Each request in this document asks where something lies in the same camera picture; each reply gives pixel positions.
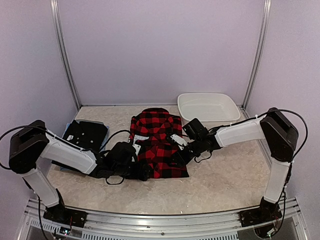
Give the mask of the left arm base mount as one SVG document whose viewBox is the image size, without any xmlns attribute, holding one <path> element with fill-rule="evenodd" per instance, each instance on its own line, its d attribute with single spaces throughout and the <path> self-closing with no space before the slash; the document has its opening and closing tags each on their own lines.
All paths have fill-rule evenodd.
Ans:
<svg viewBox="0 0 320 240">
<path fill-rule="evenodd" d="M 68 225 L 70 227 L 84 228 L 88 213 L 71 208 L 46 208 L 43 217 L 55 223 Z"/>
</svg>

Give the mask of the red black plaid shirt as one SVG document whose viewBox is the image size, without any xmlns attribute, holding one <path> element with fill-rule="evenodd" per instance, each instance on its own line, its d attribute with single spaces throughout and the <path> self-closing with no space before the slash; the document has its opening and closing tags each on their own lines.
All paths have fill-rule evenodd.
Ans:
<svg viewBox="0 0 320 240">
<path fill-rule="evenodd" d="M 131 118 L 130 137 L 140 146 L 138 161 L 150 169 L 151 179 L 188 178 L 186 166 L 171 163 L 171 157 L 180 147 L 170 143 L 168 137 L 182 136 L 182 121 L 177 115 L 170 114 L 161 107 L 144 109 Z"/>
</svg>

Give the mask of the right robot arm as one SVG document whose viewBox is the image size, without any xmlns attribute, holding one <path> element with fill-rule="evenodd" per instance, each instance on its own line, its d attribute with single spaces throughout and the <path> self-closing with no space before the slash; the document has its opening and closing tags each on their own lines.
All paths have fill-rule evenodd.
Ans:
<svg viewBox="0 0 320 240">
<path fill-rule="evenodd" d="M 202 153 L 212 153 L 231 145 L 264 140 L 269 148 L 271 169 L 264 195 L 256 210 L 256 218 L 266 222 L 278 207 L 278 202 L 287 185 L 292 170 L 299 132 L 283 114 L 284 110 L 271 108 L 266 113 L 229 125 L 207 129 L 197 118 L 183 126 L 191 142 L 177 134 L 167 137 L 178 146 L 168 160 L 171 167 L 185 167 Z"/>
</svg>

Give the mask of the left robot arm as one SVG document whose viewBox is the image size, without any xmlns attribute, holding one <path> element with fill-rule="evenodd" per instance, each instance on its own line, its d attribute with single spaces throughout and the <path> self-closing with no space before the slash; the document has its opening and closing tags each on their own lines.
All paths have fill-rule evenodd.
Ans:
<svg viewBox="0 0 320 240">
<path fill-rule="evenodd" d="M 59 137 L 42 120 L 16 127 L 10 139 L 9 169 L 21 175 L 50 214 L 63 223 L 70 218 L 62 196 L 37 166 L 38 159 L 78 171 L 95 179 L 111 176 L 146 181 L 151 167 L 138 161 L 139 147 L 132 141 L 117 142 L 105 150 L 109 129 L 101 122 L 74 120 Z"/>
</svg>

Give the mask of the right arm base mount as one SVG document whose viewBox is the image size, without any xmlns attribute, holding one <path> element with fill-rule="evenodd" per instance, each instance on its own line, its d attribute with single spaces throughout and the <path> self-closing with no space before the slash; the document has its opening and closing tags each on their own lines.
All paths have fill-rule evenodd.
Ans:
<svg viewBox="0 0 320 240">
<path fill-rule="evenodd" d="M 259 225 L 280 219 L 283 214 L 280 207 L 277 205 L 273 212 L 270 212 L 267 208 L 252 208 L 249 210 L 243 210 L 239 212 L 239 220 L 242 227 L 249 227 Z"/>
</svg>

